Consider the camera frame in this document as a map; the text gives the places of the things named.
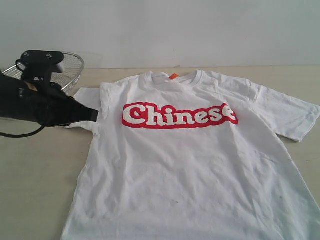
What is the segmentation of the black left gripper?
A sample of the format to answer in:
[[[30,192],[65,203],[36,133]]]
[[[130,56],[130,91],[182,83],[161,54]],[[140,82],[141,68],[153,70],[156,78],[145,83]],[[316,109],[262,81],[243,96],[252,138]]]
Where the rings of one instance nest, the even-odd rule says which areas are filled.
[[[0,74],[0,116],[37,123],[45,127],[76,122],[96,122],[99,111],[68,96],[61,85],[52,82],[52,70],[22,73],[21,79]]]

